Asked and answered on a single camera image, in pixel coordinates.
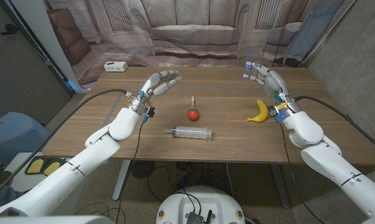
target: yellow object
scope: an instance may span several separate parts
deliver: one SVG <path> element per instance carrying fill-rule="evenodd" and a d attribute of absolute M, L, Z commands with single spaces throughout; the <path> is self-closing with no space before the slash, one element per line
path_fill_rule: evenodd
<path fill-rule="evenodd" d="M 44 171 L 44 174 L 45 175 L 50 175 L 51 173 L 55 172 L 55 170 L 57 170 L 59 167 L 60 167 L 60 163 L 59 162 L 54 162 L 52 164 L 50 164 Z"/>
<path fill-rule="evenodd" d="M 28 174 L 36 174 L 36 173 L 39 173 L 40 172 L 40 168 L 42 167 L 42 165 L 44 164 L 44 160 L 43 159 L 37 159 L 36 161 L 34 161 L 31 166 L 28 168 L 27 170 L 27 173 Z"/>
<path fill-rule="evenodd" d="M 262 100 L 257 100 L 256 103 L 259 106 L 260 113 L 254 118 L 248 118 L 248 121 L 261 122 L 261 121 L 264 121 L 269 115 L 269 112 L 267 111 L 267 107 L 263 103 Z"/>

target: wooden table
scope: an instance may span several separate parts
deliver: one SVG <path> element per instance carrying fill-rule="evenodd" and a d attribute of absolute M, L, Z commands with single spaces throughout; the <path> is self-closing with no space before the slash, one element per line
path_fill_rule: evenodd
<path fill-rule="evenodd" d="M 150 105 L 155 116 L 143 125 L 136 159 L 161 161 L 287 163 L 282 133 L 273 118 L 262 123 L 247 122 L 259 113 L 261 99 L 274 104 L 259 84 L 243 79 L 244 68 L 146 68 L 131 67 L 124 73 L 104 73 L 86 95 L 109 88 L 123 88 L 134 94 L 154 72 L 180 71 L 183 80 L 162 96 L 153 96 Z M 274 68 L 295 96 L 308 95 L 339 108 L 335 100 L 306 68 Z M 200 112 L 197 121 L 187 118 L 191 96 Z M 314 119 L 324 133 L 339 145 L 343 157 L 359 166 L 375 166 L 375 147 L 332 110 L 310 100 L 299 101 L 302 109 Z M 46 156 L 72 157 L 84 150 L 85 140 L 98 130 L 108 117 L 111 122 L 126 106 L 120 93 L 99 96 L 76 112 L 46 145 Z M 172 126 L 208 127 L 212 140 L 172 138 L 164 130 Z M 132 136 L 120 142 L 114 155 L 132 159 L 136 151 L 137 127 Z M 287 149 L 294 164 L 303 164 L 301 149 L 287 138 Z"/>

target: couch image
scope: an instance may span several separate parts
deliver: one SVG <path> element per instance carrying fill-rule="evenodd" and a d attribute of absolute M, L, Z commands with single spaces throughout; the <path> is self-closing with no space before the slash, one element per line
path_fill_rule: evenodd
<path fill-rule="evenodd" d="M 150 49 L 197 55 L 241 52 L 248 0 L 129 0 Z"/>

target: chair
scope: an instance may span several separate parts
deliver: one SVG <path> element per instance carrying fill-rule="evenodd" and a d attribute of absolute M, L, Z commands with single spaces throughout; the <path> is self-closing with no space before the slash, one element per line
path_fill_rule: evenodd
<path fill-rule="evenodd" d="M 0 162 L 9 165 L 19 152 L 33 152 L 49 134 L 27 115 L 16 112 L 5 114 L 0 118 Z"/>

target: toy maraca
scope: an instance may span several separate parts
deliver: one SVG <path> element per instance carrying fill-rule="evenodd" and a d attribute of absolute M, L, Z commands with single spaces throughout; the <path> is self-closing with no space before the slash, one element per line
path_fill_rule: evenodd
<path fill-rule="evenodd" d="M 187 111 L 187 116 L 192 121 L 198 119 L 198 110 L 194 106 L 194 101 L 194 96 L 192 96 L 192 107 Z"/>

